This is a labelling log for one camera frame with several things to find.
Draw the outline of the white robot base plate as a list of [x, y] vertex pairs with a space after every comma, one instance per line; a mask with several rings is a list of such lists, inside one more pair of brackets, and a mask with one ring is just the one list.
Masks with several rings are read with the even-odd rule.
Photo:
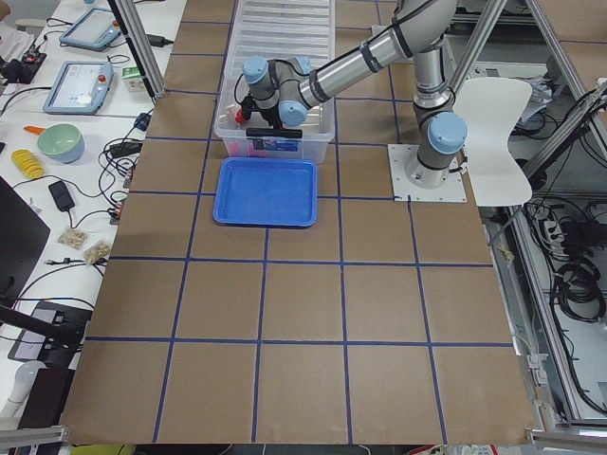
[[417, 160], [419, 146], [389, 144], [388, 161], [394, 200], [423, 203], [466, 203], [462, 174], [454, 156], [448, 168], [434, 171]]

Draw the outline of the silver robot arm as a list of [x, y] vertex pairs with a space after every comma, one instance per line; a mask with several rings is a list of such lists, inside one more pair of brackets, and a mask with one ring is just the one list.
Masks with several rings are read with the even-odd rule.
[[417, 187], [437, 189], [446, 180], [468, 127], [452, 111], [454, 93], [445, 80], [443, 38], [456, 12], [450, 0], [400, 1], [381, 32], [321, 67], [306, 57], [245, 59], [248, 93], [239, 100], [238, 122], [258, 112], [275, 132], [298, 127], [308, 112], [402, 58], [414, 62], [414, 113], [421, 143], [405, 164]]

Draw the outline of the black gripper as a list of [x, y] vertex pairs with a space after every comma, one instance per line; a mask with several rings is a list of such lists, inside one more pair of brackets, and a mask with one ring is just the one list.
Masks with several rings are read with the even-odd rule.
[[243, 114], [248, 121], [251, 119], [253, 113], [259, 113], [268, 124], [280, 123], [278, 105], [275, 104], [271, 108], [261, 108], [252, 95], [246, 95], [243, 98], [240, 102], [240, 109], [243, 111]]

